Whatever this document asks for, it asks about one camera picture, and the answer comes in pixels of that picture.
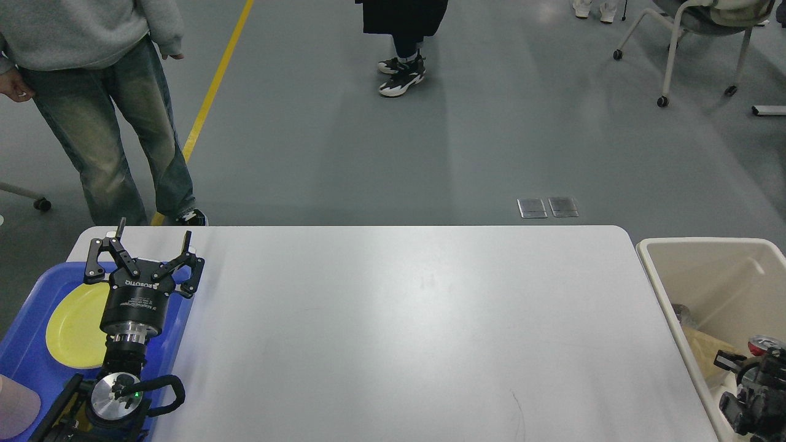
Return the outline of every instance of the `gray sweatshirt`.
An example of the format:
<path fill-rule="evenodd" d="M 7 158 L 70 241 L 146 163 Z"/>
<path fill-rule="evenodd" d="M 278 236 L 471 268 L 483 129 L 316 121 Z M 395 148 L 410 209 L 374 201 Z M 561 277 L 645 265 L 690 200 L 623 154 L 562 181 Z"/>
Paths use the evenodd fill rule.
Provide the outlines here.
<path fill-rule="evenodd" d="M 181 53 L 174 0 L 0 0 L 0 74 L 105 68 L 148 33 L 162 54 Z"/>

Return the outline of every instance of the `yellow floor line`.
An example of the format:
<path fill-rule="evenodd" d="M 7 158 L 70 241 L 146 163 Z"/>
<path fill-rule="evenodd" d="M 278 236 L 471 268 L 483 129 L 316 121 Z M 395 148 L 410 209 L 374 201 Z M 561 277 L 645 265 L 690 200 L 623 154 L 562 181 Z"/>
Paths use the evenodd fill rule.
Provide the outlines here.
<path fill-rule="evenodd" d="M 253 5 L 254 0 L 246 1 L 243 12 L 241 13 L 240 18 L 237 19 L 237 24 L 235 25 L 235 30 L 232 32 L 232 37 L 230 37 L 230 42 L 227 43 L 226 49 L 224 50 L 224 55 L 221 57 L 219 68 L 216 69 L 215 75 L 213 76 L 213 81 L 210 83 L 210 89 L 208 89 L 208 93 L 204 96 L 202 107 L 200 107 L 199 113 L 196 115 L 197 118 L 194 120 L 194 125 L 191 127 L 189 137 L 185 140 L 185 145 L 183 146 L 183 157 L 185 158 L 186 163 L 188 163 L 189 159 L 191 158 L 191 152 L 193 152 L 194 145 L 197 143 L 199 134 L 202 131 L 202 126 L 204 126 L 204 121 L 207 119 L 208 113 L 210 113 L 210 107 L 213 106 L 215 95 L 219 92 L 221 81 L 224 79 L 224 73 L 226 72 L 227 66 L 230 65 L 230 60 L 232 59 L 232 54 L 235 51 L 237 40 L 240 39 L 241 33 L 243 33 L 243 27 L 245 26 L 246 19 L 248 19 L 248 14 L 251 12 L 251 7 Z M 156 213 L 153 216 L 150 225 L 160 226 L 161 224 L 163 224 L 163 215 Z"/>

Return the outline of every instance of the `sneaker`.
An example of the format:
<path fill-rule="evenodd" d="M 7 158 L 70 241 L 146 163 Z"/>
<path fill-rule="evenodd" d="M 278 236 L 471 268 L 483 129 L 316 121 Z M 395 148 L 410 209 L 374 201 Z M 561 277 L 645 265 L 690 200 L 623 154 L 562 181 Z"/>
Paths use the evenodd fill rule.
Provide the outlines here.
<path fill-rule="evenodd" d="M 425 78 L 426 68 L 423 66 L 423 57 L 420 55 L 410 63 L 396 60 L 398 72 L 380 86 L 380 94 L 385 97 L 399 97 L 404 95 L 413 84 L 418 84 Z"/>
<path fill-rule="evenodd" d="M 614 15 L 617 14 L 617 7 L 609 7 L 607 3 L 601 5 L 601 23 L 614 23 Z"/>
<path fill-rule="evenodd" d="M 382 60 L 376 64 L 376 68 L 383 74 L 392 76 L 399 73 L 399 59 L 393 57 L 390 60 Z"/>
<path fill-rule="evenodd" d="M 581 19 L 589 17 L 590 5 L 592 5 L 592 0 L 573 0 L 573 10 L 576 12 L 576 16 Z"/>
<path fill-rule="evenodd" d="M 181 226 L 208 226 L 208 218 L 198 208 L 191 209 L 185 215 L 179 216 L 175 221 Z"/>

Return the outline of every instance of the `red object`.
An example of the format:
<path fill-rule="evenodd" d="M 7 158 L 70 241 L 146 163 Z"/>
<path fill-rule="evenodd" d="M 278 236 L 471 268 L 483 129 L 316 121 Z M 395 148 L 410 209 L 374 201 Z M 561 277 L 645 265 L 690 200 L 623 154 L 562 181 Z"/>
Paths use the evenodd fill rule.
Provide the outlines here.
<path fill-rule="evenodd" d="M 751 351 L 751 354 L 753 356 L 761 356 L 767 353 L 767 350 L 765 348 L 760 348 L 752 342 L 747 343 L 747 349 Z"/>

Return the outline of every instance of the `yellow plate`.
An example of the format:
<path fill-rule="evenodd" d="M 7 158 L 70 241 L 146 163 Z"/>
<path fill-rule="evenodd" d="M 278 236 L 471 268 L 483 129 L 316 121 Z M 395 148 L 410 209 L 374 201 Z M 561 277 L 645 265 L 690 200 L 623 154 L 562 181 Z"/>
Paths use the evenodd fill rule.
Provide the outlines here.
<path fill-rule="evenodd" d="M 100 367 L 106 333 L 98 328 L 109 296 L 109 284 L 82 284 L 54 309 L 46 326 L 46 347 L 59 363 L 86 370 Z"/>

